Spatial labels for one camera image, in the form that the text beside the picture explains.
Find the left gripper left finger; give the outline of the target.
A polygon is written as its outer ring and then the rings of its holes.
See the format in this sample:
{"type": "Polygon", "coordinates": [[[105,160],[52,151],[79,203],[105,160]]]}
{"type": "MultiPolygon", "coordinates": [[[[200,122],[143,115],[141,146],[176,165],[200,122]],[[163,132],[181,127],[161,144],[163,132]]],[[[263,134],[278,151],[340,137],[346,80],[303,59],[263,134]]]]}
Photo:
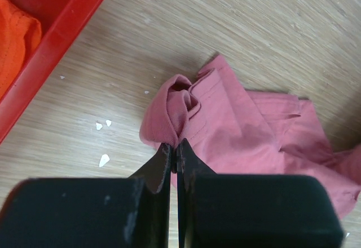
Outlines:
{"type": "Polygon", "coordinates": [[[128,178],[21,181],[1,210],[2,247],[167,247],[172,148],[128,178]]]}

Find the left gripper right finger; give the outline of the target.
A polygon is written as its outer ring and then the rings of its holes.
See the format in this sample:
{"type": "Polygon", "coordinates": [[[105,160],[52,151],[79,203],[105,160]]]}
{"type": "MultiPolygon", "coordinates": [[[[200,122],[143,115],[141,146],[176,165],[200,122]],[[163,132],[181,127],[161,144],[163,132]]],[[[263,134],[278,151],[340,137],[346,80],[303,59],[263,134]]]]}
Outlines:
{"type": "Polygon", "coordinates": [[[326,190],[307,175],[217,174],[176,149],[180,247],[340,247],[326,190]]]}

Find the pink polo t shirt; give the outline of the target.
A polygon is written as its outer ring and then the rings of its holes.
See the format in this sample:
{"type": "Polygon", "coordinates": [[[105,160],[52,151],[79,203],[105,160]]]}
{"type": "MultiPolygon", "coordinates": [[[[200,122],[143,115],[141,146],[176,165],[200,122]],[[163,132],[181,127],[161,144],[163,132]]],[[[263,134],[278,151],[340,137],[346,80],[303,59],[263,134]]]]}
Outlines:
{"type": "Polygon", "coordinates": [[[222,55],[199,70],[196,82],[179,74],[167,80],[139,136],[154,148],[186,139],[221,174],[313,176],[341,218],[360,195],[360,147],[334,152],[310,100],[246,90],[222,55]]]}

